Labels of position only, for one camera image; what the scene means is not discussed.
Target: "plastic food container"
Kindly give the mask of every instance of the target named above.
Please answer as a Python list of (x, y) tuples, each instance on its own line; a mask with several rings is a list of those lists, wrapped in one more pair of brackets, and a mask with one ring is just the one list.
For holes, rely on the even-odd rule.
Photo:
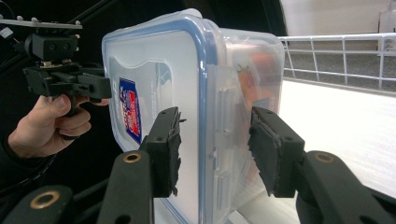
[(273, 35), (220, 29), (195, 9), (106, 35), (110, 115), (124, 151), (136, 150), (157, 114), (178, 106), (178, 195), (165, 204), (180, 223), (224, 223), (265, 191), (248, 151), (253, 105), (277, 113), (284, 50)]

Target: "human hand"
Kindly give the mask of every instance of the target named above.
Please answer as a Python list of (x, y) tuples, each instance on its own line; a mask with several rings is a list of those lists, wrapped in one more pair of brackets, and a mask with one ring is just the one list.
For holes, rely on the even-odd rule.
[[(63, 150), (73, 141), (64, 140), (62, 135), (79, 136), (91, 128), (90, 113), (79, 107), (89, 101), (89, 97), (76, 96), (77, 111), (69, 118), (64, 117), (71, 108), (66, 95), (54, 100), (52, 97), (40, 96), (35, 107), (9, 135), (9, 147), (20, 158), (42, 158)], [(108, 102), (108, 99), (104, 99), (95, 105), (108, 105)]]

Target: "sticker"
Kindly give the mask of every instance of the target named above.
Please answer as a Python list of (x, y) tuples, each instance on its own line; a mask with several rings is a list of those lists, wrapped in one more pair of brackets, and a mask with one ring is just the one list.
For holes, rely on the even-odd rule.
[(120, 102), (125, 131), (140, 145), (142, 142), (142, 122), (136, 85), (133, 81), (120, 78)]

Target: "brass bolt hole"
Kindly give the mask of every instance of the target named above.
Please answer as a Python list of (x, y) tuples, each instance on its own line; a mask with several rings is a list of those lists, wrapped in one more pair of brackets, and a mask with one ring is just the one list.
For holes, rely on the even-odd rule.
[(333, 163), (334, 162), (334, 157), (325, 154), (325, 153), (317, 153), (315, 154), (315, 158), (318, 161), (326, 162), (326, 163)]
[(131, 154), (124, 156), (123, 160), (127, 163), (132, 163), (132, 162), (140, 161), (141, 158), (142, 156), (140, 154), (133, 152)]
[(41, 193), (30, 202), (30, 207), (33, 209), (42, 209), (55, 203), (61, 195), (56, 190), (50, 190)]
[(131, 223), (131, 217), (127, 215), (122, 215), (117, 217), (115, 224), (128, 224)]

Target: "finger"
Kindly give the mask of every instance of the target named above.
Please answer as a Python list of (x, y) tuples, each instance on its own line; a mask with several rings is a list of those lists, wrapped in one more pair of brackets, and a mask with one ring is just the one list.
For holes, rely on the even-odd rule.
[[(90, 101), (88, 96), (76, 96), (76, 105), (82, 105)], [(100, 103), (92, 103), (93, 105), (108, 105), (109, 99), (102, 99)]]
[(72, 117), (61, 117), (55, 121), (55, 127), (59, 129), (75, 129), (91, 119), (88, 111), (82, 108), (77, 109), (77, 113)]
[(27, 115), (27, 120), (33, 126), (44, 127), (67, 114), (70, 107), (70, 100), (64, 94), (52, 102), (48, 97), (40, 96), (35, 107)]
[(64, 140), (64, 137), (58, 132), (55, 132), (53, 134), (53, 141), (51, 142), (51, 145), (48, 147), (45, 147), (47, 156), (55, 154), (59, 151), (62, 151), (66, 147), (70, 146), (74, 141), (69, 141), (69, 140)]
[(63, 134), (67, 136), (80, 136), (86, 133), (87, 131), (89, 131), (90, 129), (91, 129), (91, 124), (89, 122), (86, 122), (74, 129), (60, 129), (59, 134)]

